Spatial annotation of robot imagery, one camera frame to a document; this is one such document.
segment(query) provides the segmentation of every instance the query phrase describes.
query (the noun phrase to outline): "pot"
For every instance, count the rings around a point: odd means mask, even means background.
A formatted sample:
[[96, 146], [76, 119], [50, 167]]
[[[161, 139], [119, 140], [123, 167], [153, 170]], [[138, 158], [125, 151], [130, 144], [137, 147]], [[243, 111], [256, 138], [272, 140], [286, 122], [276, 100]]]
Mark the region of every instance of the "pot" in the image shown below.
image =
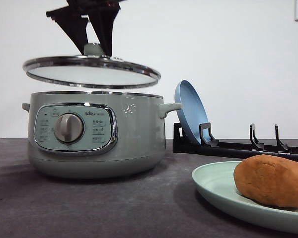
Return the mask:
[[44, 174], [73, 179], [127, 176], [165, 154], [164, 118], [181, 103], [119, 92], [31, 94], [28, 158]]

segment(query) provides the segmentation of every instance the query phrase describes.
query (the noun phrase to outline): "table surface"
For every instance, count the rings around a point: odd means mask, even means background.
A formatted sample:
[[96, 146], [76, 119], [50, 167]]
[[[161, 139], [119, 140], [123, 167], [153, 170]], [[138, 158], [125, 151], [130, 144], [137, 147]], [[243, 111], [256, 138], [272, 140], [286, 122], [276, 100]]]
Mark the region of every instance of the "table surface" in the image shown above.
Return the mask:
[[67, 180], [35, 171], [26, 144], [0, 139], [0, 238], [298, 237], [231, 217], [197, 192], [194, 168], [240, 159], [173, 153], [167, 140], [165, 158], [149, 171]]

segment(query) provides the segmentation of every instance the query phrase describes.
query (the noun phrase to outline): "light green plate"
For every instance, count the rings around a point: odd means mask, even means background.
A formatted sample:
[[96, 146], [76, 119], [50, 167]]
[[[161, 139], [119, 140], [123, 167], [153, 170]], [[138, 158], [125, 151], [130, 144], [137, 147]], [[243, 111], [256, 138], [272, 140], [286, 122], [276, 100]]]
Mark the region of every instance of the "light green plate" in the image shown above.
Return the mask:
[[283, 232], [298, 234], [298, 208], [260, 205], [238, 192], [233, 172], [240, 161], [202, 165], [192, 172], [199, 193], [212, 205], [238, 219]]

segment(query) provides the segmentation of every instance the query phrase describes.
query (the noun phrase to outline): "brand logo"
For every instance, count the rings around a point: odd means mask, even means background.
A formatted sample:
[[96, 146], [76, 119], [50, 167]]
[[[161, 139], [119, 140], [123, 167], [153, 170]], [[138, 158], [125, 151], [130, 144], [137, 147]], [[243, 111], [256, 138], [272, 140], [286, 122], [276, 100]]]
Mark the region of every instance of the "brand logo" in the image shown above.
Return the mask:
[[85, 112], [85, 115], [86, 116], [103, 116], [104, 113], [93, 113], [93, 112], [89, 111], [89, 112]]

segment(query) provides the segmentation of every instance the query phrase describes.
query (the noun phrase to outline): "dish rack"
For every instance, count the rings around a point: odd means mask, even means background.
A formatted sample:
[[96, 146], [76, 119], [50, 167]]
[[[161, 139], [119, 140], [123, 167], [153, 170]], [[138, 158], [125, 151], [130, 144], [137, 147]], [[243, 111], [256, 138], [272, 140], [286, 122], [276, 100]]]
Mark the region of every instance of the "dish rack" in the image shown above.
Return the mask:
[[[251, 143], [232, 143], [221, 142], [215, 139], [211, 133], [211, 123], [202, 123], [199, 125], [201, 145], [193, 144], [182, 130], [181, 123], [173, 125], [173, 152], [199, 154], [208, 156], [221, 156], [230, 158], [246, 159], [254, 155], [274, 155], [284, 157], [298, 162], [298, 147], [287, 146], [279, 139], [278, 125], [275, 125], [276, 145], [265, 145], [259, 142], [255, 136], [255, 124], [249, 126], [249, 138]], [[203, 137], [202, 131], [208, 130], [210, 141]]]

